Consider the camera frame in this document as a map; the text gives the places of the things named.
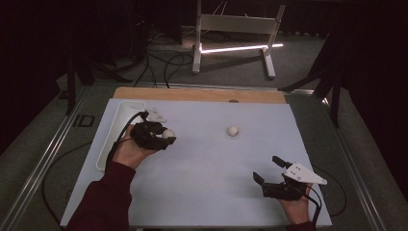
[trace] red sleeve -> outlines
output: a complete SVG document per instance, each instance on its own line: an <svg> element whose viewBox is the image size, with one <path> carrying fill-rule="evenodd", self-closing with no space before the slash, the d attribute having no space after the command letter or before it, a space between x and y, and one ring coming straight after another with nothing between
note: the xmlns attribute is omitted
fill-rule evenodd
<svg viewBox="0 0 408 231"><path fill-rule="evenodd" d="M130 184L135 173L130 167L110 162L102 179L89 184L65 230L128 231Z"/></svg>
<svg viewBox="0 0 408 231"><path fill-rule="evenodd" d="M311 221L309 221L305 223L287 225L286 230L288 231L314 231L316 230L316 227Z"/></svg>

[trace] white ball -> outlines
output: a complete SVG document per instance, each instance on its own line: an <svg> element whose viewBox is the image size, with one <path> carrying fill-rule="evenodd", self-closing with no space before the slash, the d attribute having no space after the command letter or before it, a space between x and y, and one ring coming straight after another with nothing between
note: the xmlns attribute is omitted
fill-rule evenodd
<svg viewBox="0 0 408 231"><path fill-rule="evenodd" d="M162 133L162 138L164 139L167 139L169 137L175 137L175 136L176 134L171 129L165 129L164 132Z"/></svg>
<svg viewBox="0 0 408 231"><path fill-rule="evenodd" d="M230 135L231 137L237 136L238 132L239 132L238 127L236 127L236 126L231 126L227 130L228 135Z"/></svg>

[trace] person's right hand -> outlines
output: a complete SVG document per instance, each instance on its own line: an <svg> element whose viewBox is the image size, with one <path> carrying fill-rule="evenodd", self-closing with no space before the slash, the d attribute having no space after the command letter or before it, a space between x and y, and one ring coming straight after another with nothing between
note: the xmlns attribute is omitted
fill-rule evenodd
<svg viewBox="0 0 408 231"><path fill-rule="evenodd" d="M312 184L308 184L306 194L309 194ZM305 223L309 221L309 199L302 196L299 200L278 199L285 211L286 217L291 224Z"/></svg>

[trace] led light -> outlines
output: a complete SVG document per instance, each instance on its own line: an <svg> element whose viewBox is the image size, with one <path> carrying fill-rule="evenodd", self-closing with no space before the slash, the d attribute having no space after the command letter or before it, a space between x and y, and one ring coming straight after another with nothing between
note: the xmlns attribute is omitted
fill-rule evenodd
<svg viewBox="0 0 408 231"><path fill-rule="evenodd" d="M272 45L272 47L281 47L281 46L283 46L282 43ZM224 52L224 51L263 49L263 48L268 48L268 46L267 45L257 45L257 46L242 46L242 47L231 47L231 48L221 48L221 49L212 49L212 50L202 50L201 54L217 53L217 52Z"/></svg>

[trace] table surface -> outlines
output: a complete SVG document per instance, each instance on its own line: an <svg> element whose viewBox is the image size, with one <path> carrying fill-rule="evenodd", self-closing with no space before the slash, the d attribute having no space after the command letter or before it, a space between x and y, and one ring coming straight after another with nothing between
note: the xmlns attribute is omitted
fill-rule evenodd
<svg viewBox="0 0 408 231"><path fill-rule="evenodd" d="M240 103L226 103L231 99ZM146 159L131 186L129 209L135 227L270 227L287 224L275 199L264 198L252 171L280 183L283 168L273 155L311 168L292 110L273 90L184 90L119 88L102 117L95 139L66 207L66 225L91 181L122 102L145 103L167 117L177 140ZM236 125L236 137L226 134ZM314 189L321 196L319 187ZM324 205L318 225L331 225Z"/></svg>

